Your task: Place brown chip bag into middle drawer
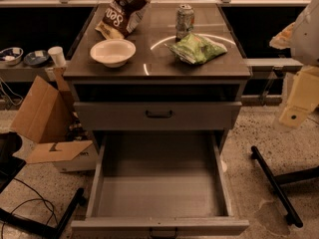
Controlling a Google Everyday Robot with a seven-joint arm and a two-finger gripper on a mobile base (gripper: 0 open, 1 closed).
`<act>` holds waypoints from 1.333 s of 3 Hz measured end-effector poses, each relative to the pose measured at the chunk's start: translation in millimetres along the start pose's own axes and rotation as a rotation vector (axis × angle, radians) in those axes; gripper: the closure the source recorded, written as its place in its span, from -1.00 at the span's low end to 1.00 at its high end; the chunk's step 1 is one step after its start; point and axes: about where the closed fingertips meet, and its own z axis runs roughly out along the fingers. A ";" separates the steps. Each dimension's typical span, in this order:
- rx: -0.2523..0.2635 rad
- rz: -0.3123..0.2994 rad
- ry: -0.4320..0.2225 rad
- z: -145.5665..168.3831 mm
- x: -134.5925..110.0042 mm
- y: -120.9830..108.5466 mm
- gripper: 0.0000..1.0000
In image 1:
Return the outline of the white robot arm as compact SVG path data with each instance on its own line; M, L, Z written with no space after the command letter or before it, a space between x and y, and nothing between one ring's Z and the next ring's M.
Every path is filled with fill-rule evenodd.
M291 58L302 64L278 116L279 124L298 128L319 106L319 0L312 0L269 45L289 48Z

